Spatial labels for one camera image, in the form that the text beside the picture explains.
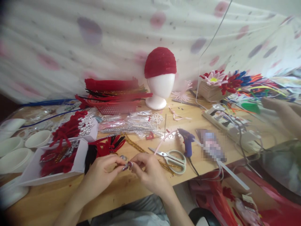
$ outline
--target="white paper bowl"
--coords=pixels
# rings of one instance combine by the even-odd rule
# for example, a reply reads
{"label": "white paper bowl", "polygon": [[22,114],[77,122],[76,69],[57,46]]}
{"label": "white paper bowl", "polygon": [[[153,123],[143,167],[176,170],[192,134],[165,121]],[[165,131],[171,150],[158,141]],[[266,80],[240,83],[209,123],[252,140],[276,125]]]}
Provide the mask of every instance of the white paper bowl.
{"label": "white paper bowl", "polygon": [[35,133],[25,142],[27,148],[39,148],[45,146],[50,139],[51,132],[48,130],[42,130]]}
{"label": "white paper bowl", "polygon": [[13,150],[24,147],[24,140],[21,137],[12,137],[0,142],[0,157],[12,152]]}
{"label": "white paper bowl", "polygon": [[28,148],[14,150],[0,159],[0,174],[22,173],[34,153]]}

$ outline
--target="pink pipe cleaner flower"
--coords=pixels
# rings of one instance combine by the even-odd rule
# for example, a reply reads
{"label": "pink pipe cleaner flower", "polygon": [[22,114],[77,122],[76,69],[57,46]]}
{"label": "pink pipe cleaner flower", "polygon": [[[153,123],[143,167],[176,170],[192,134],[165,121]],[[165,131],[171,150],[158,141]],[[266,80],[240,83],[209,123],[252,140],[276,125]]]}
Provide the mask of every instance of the pink pipe cleaner flower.
{"label": "pink pipe cleaner flower", "polygon": [[204,80],[206,83],[211,86],[221,86],[222,84],[228,83],[228,81],[223,81],[223,79],[226,77],[225,73],[220,73],[220,72],[215,72],[212,71],[210,72],[208,77],[205,77]]}
{"label": "pink pipe cleaner flower", "polygon": [[188,95],[185,93],[187,90],[192,88],[192,83],[191,81],[186,81],[184,83],[183,89],[180,92],[177,91],[173,91],[171,97],[180,100],[180,101],[188,101],[190,99],[190,97],[188,97]]}

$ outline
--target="blue pipe cleaner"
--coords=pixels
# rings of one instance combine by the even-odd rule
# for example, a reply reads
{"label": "blue pipe cleaner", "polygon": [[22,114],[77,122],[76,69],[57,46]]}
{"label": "blue pipe cleaner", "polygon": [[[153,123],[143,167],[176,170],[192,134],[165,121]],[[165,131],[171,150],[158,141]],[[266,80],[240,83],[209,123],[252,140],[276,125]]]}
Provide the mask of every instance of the blue pipe cleaner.
{"label": "blue pipe cleaner", "polygon": [[250,82],[252,80],[251,76],[245,76],[246,71],[240,72],[239,76],[237,76],[236,79],[242,80],[242,83],[240,86],[249,86],[254,84],[254,82]]}

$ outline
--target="hot glue gun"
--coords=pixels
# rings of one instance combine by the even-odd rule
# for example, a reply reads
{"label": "hot glue gun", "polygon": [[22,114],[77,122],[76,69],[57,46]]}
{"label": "hot glue gun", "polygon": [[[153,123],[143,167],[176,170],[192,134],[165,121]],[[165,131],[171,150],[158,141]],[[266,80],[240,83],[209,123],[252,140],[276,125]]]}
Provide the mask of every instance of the hot glue gun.
{"label": "hot glue gun", "polygon": [[179,134],[182,135],[182,137],[184,138],[184,144],[185,144],[185,153],[184,155],[187,158],[190,158],[192,156],[192,147],[191,147],[191,143],[194,142],[195,140],[195,136],[192,135],[191,133],[189,133],[186,130],[183,129],[178,129]]}

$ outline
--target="red flower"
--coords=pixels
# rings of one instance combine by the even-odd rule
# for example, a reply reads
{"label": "red flower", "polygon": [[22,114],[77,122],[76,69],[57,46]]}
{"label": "red flower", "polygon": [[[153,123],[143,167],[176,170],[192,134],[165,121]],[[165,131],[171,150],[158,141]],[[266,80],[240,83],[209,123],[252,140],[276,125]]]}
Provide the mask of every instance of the red flower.
{"label": "red flower", "polygon": [[240,80],[240,79],[236,79],[239,75],[240,75],[240,74],[231,76],[231,77],[228,79],[228,83],[222,84],[222,85],[220,86],[220,88],[222,89],[222,94],[223,94],[223,95],[226,94],[226,91],[228,91],[229,93],[236,93],[236,89],[235,89],[235,88],[240,87],[241,83],[243,82],[243,81]]}
{"label": "red flower", "polygon": [[202,79],[205,79],[205,77],[208,77],[209,76],[209,74],[208,73],[205,73],[205,74],[203,74],[203,75],[200,75],[200,77],[202,78]]}

